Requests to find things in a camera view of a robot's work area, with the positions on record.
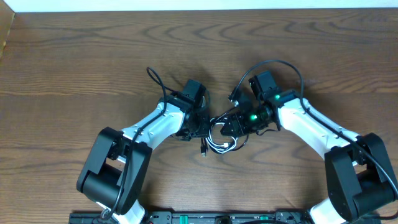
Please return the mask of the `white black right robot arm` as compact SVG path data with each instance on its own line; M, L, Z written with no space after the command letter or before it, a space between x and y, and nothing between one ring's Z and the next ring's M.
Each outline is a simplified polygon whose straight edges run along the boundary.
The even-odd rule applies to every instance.
M313 223L352 223L394 220L379 208L397 200L397 179L383 140L374 133L347 130L312 108L302 94L255 91L257 108L234 89L229 99L239 111L229 115L221 130L238 138L262 135L270 123L307 143L325 163L328 197L309 210Z

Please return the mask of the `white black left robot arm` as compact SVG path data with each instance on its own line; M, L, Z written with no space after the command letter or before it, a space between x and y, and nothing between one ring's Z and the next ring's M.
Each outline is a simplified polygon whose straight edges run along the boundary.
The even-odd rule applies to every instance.
M210 119L207 94L172 93L136 124L102 129L77 179L76 189L103 211L82 223L141 223L147 212L139 203L150 158L171 135L203 139Z

